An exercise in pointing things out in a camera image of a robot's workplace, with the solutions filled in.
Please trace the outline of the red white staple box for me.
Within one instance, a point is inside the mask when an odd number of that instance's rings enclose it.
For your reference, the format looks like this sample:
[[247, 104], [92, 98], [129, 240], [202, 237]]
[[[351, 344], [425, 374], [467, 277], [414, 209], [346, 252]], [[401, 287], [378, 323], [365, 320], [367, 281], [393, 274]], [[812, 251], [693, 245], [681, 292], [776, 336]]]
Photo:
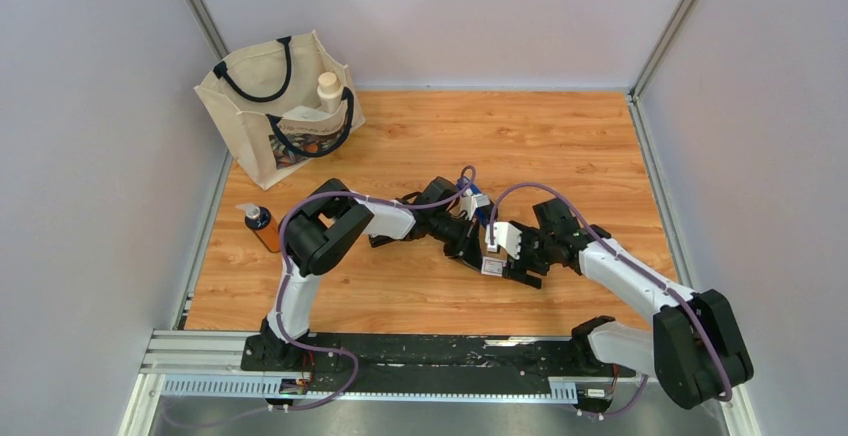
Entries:
[[502, 278], [506, 268], [506, 261], [493, 257], [483, 257], [480, 273], [487, 276]]

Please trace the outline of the black stapler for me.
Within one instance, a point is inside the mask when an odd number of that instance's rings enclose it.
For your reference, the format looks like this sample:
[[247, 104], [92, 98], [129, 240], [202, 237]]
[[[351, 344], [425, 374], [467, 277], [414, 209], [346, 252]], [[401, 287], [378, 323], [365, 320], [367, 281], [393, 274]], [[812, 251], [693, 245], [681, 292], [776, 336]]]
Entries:
[[413, 241], [425, 237], [429, 230], [425, 218], [416, 211], [395, 206], [396, 203], [415, 203], [421, 195], [421, 191], [409, 193], [388, 205], [377, 203], [373, 199], [362, 201], [373, 214], [364, 230], [369, 244], [376, 248], [394, 241]]

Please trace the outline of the blue tape dispenser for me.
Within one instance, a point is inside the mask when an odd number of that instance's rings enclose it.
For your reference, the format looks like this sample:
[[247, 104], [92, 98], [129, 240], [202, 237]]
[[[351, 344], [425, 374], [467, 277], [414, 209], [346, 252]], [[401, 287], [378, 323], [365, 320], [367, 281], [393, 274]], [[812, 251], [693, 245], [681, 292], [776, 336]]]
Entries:
[[469, 197], [474, 194], [474, 190], [472, 189], [471, 183], [467, 179], [458, 180], [457, 188], [460, 197]]

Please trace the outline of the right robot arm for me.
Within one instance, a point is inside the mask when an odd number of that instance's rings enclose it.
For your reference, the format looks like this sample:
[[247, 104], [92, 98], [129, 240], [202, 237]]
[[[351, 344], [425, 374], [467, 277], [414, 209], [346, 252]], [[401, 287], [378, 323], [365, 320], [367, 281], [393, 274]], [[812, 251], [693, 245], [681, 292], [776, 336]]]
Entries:
[[538, 287], [553, 265], [562, 265], [605, 287], [650, 325], [639, 330], [597, 316], [574, 327], [575, 369], [593, 375], [617, 365], [653, 377], [683, 409], [727, 401], [733, 388], [753, 378], [753, 362], [722, 293], [666, 278], [558, 198], [533, 211], [536, 226], [491, 221], [484, 233], [489, 251], [507, 254], [504, 277]]

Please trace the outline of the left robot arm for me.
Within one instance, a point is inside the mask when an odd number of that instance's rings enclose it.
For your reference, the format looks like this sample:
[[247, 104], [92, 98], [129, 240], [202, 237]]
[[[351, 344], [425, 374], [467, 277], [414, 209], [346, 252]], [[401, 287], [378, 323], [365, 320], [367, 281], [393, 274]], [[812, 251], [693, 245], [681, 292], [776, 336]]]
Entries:
[[437, 177], [386, 204], [356, 195], [338, 179], [326, 181], [280, 226], [285, 282], [258, 334], [246, 340], [242, 369], [294, 371], [308, 362], [313, 346], [304, 338], [322, 278], [360, 236], [373, 248], [432, 237], [447, 258], [478, 269], [480, 232], [490, 213], [490, 198], [467, 178]]

